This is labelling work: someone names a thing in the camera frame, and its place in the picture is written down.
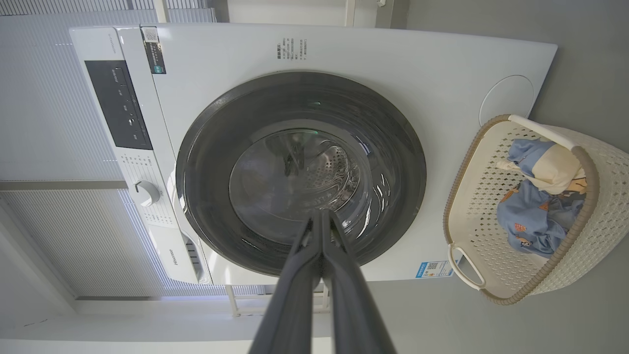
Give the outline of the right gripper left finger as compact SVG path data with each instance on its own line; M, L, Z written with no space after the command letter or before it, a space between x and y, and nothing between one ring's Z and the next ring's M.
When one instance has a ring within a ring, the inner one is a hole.
M313 291L321 280L323 252L320 210L313 210L296 237L250 354L310 354Z

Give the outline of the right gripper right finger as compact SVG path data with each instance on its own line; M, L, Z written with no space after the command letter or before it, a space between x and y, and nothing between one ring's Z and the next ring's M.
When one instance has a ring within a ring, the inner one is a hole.
M395 354L389 332L337 215L322 211L323 278L332 291L336 354Z

